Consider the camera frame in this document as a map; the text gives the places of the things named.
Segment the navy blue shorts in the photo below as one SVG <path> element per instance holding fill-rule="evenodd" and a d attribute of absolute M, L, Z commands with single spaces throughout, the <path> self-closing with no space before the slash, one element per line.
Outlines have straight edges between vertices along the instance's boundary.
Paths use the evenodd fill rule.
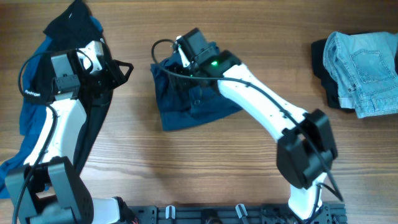
<path fill-rule="evenodd" d="M 154 63 L 150 65 L 150 71 L 164 131 L 192 128 L 242 110 L 210 86 L 170 76 Z"/>

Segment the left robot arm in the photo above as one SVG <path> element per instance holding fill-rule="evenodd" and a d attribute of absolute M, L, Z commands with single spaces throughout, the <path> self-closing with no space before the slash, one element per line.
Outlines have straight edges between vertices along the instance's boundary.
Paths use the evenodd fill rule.
<path fill-rule="evenodd" d="M 138 223 L 119 197 L 92 198 L 73 161 L 87 122 L 82 96 L 103 96 L 126 83 L 134 67 L 93 47 L 50 53 L 50 94 L 24 90 L 45 106 L 45 123 L 21 168 L 5 178 L 13 223 Z"/>

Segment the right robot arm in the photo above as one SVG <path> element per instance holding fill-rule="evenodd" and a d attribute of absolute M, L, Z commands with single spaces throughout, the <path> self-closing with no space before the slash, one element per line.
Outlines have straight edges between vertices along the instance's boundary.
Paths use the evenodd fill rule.
<path fill-rule="evenodd" d="M 173 42 L 188 70 L 189 80 L 213 81 L 219 93 L 258 121 L 277 143 L 277 168 L 290 184 L 288 206 L 302 222 L 311 222 L 323 202 L 324 180 L 331 177 L 337 158 L 327 115 L 299 108 L 260 82 L 250 69 L 228 50 L 217 52 L 194 28 Z"/>

